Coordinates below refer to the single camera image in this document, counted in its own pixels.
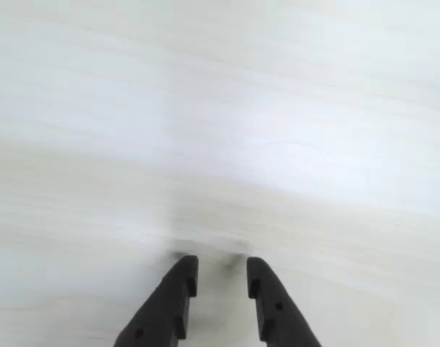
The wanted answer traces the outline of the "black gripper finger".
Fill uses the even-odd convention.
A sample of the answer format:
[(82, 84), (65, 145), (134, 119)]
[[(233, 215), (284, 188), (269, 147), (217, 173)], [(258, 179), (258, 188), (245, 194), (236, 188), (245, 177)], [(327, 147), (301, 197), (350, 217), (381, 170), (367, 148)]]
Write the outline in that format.
[(258, 334), (267, 346), (320, 347), (317, 337), (269, 264), (247, 259), (247, 294), (255, 301)]
[(118, 347), (177, 347), (187, 337), (190, 300), (197, 296), (198, 257), (181, 257), (117, 336)]

